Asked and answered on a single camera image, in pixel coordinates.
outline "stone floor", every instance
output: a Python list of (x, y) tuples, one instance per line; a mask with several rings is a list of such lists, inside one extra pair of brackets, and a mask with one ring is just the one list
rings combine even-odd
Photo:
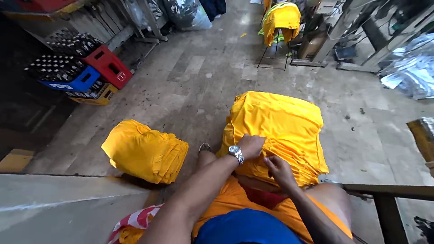
[[(80, 105), (25, 172), (119, 175), (100, 147), (116, 124), (135, 119), (174, 133), (190, 145), (177, 181), (165, 189), (163, 196), (168, 197), (192, 174), (202, 142), (219, 148), (234, 97), (256, 90), (308, 100), (321, 108), (327, 178), (342, 183), (434, 185), (406, 127), (408, 121), (432, 116), (432, 101), (407, 99), (399, 91), (382, 88), (375, 75), (338, 71), (333, 64), (257, 69), (265, 48), (257, 35), (261, 16), (260, 5), (229, 0), (227, 14), (210, 30), (170, 34), (111, 104)], [(280, 61), (265, 63), (283, 68), (284, 60)], [(354, 233), (368, 243), (382, 243), (373, 203), (354, 198), (353, 204)], [(416, 242), (420, 232), (413, 216), (434, 220), (433, 212), (420, 201), (401, 200), (399, 205), (409, 238)]]

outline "yellow shirt on stand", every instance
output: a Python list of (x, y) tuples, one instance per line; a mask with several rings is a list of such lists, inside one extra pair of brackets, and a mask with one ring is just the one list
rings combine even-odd
[(297, 5), (290, 2), (274, 5), (264, 16), (262, 24), (264, 43), (271, 46), (276, 28), (283, 28), (282, 34), (285, 37), (285, 43), (292, 40), (300, 32), (300, 18), (301, 14)]

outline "silver watch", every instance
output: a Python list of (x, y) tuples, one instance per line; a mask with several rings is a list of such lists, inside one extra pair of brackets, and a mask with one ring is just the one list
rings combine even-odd
[(241, 148), (239, 146), (230, 146), (229, 154), (237, 158), (240, 165), (244, 163), (243, 153), (241, 152)]

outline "red and white striped fabric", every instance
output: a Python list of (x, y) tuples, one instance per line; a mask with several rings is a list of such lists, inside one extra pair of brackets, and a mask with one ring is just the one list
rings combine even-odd
[(149, 216), (155, 216), (158, 210), (160, 210), (163, 205), (164, 204), (158, 206), (150, 206), (148, 208), (127, 215), (125, 218), (121, 219), (121, 221), (119, 221), (115, 225), (115, 228), (113, 229), (113, 232), (108, 239), (108, 244), (119, 244), (119, 233), (123, 228), (127, 226), (133, 226), (138, 229), (146, 230), (150, 223)]

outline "foot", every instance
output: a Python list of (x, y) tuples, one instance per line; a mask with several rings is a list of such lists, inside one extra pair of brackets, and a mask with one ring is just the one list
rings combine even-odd
[(208, 143), (202, 143), (201, 147), (199, 148), (199, 152), (201, 152), (201, 151), (212, 152), (211, 151), (211, 147), (210, 147), (210, 145)]

